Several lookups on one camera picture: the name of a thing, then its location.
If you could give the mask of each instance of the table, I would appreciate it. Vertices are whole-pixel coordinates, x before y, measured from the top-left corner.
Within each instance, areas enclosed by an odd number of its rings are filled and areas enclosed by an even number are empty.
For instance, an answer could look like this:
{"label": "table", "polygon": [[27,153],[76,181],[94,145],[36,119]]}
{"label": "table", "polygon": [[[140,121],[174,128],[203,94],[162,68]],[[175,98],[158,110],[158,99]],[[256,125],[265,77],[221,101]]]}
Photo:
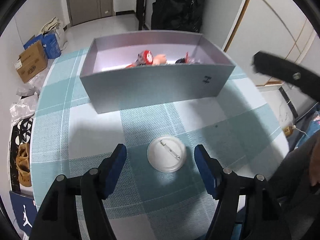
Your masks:
{"label": "table", "polygon": [[[83,175],[123,143],[127,161],[103,202],[117,238],[197,239],[208,230],[217,204],[197,170],[197,144],[223,167],[248,177],[269,178],[287,154],[271,108],[238,66],[216,98],[97,114],[79,79],[87,51],[57,58],[39,98],[30,149],[37,208],[57,175]],[[187,147],[187,161],[174,173],[159,172],[147,160],[148,144],[164,134]],[[79,197],[76,204],[82,237],[89,239]]]}

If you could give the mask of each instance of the black bag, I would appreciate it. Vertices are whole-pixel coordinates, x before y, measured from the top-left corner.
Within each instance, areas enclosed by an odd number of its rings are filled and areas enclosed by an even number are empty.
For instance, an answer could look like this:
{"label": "black bag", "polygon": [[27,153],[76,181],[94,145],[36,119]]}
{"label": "black bag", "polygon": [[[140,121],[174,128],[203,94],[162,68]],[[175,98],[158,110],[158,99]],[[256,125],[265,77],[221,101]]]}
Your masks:
{"label": "black bag", "polygon": [[204,0],[156,0],[152,6],[152,30],[200,31]]}

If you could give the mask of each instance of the brown cardboard box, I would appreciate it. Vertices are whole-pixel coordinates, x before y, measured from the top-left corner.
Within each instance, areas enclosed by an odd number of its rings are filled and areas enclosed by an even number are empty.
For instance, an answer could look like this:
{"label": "brown cardboard box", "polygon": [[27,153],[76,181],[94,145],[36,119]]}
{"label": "brown cardboard box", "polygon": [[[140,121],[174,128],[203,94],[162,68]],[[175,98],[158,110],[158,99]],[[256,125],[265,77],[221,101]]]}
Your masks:
{"label": "brown cardboard box", "polygon": [[19,55],[14,65],[24,83],[47,67],[48,59],[41,41],[37,41]]}

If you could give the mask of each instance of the person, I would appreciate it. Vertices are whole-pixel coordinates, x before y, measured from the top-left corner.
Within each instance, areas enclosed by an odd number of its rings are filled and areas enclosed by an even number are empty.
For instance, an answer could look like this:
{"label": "person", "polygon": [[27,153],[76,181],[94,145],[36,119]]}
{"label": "person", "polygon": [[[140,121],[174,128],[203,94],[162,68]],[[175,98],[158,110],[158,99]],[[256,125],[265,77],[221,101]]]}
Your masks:
{"label": "person", "polygon": [[268,182],[292,240],[320,239],[320,195],[314,192],[320,183],[320,131],[289,152]]}

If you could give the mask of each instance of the shoe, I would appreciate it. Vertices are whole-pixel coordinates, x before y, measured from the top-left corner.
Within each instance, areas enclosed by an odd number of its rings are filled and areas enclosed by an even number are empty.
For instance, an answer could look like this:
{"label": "shoe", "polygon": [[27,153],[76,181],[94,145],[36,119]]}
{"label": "shoe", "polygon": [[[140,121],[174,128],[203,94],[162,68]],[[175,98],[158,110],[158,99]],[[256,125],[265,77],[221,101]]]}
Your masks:
{"label": "shoe", "polygon": [[25,187],[31,187],[30,175],[30,144],[24,143],[19,145],[16,157],[16,165],[19,172],[18,181]]}

